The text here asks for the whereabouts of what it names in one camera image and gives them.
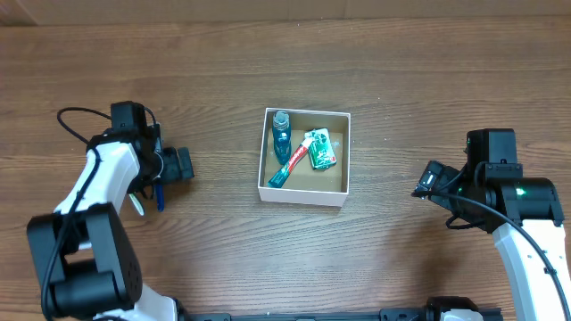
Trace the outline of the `blue disposable razor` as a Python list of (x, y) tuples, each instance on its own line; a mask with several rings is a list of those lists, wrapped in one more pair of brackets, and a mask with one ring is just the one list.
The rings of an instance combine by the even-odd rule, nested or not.
[(162, 185), (160, 184), (154, 185), (154, 195), (157, 202), (157, 210), (159, 212), (163, 212), (165, 208), (165, 199), (164, 199), (164, 191)]

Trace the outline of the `green toothbrush with cap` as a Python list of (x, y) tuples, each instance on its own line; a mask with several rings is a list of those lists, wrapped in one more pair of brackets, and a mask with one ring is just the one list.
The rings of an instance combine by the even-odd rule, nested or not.
[(142, 202), (137, 197), (137, 195), (135, 193), (130, 193), (128, 197), (131, 200), (133, 207), (135, 208), (138, 215), (143, 217), (145, 215), (145, 209)]

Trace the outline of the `Colgate toothpaste tube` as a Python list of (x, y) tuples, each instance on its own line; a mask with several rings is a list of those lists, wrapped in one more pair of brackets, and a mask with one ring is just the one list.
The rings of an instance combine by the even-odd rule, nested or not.
[(268, 186), (272, 188), (281, 188), (286, 180), (290, 177), (295, 166), (308, 153), (309, 147), (313, 143), (312, 137), (305, 138), (299, 147), (295, 150), (287, 163), (268, 181)]

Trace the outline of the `teal Listerine mouthwash bottle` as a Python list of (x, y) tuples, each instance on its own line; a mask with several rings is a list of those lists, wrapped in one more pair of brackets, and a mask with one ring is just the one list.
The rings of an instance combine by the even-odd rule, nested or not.
[(281, 165), (285, 165), (291, 157), (291, 134), (289, 114), (286, 111), (277, 111), (272, 120), (272, 135), (274, 153)]

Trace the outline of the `green Dettol soap bar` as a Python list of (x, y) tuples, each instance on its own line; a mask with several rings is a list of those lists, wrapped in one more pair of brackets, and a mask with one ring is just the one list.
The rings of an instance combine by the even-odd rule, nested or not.
[(313, 129), (306, 132), (304, 137), (313, 139), (309, 146), (308, 154), (311, 166), (315, 170), (329, 169), (337, 163), (327, 128)]

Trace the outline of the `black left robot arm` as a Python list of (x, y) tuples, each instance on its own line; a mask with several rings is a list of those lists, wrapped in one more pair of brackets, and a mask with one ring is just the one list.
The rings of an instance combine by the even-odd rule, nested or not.
[(178, 300), (144, 284), (119, 211), (149, 169), (168, 182), (193, 177), (186, 147), (155, 150), (134, 135), (99, 135), (87, 144), (87, 163), (52, 214), (32, 218), (27, 237), (45, 319), (184, 320)]

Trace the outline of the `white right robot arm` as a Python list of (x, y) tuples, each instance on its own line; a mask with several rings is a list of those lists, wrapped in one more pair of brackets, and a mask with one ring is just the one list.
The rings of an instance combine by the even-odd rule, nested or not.
[(447, 209), (462, 228), (492, 235), (508, 275), (517, 318), (568, 320), (570, 272), (564, 215), (547, 178), (523, 176), (519, 163), (479, 162), (455, 169), (431, 160), (413, 196)]

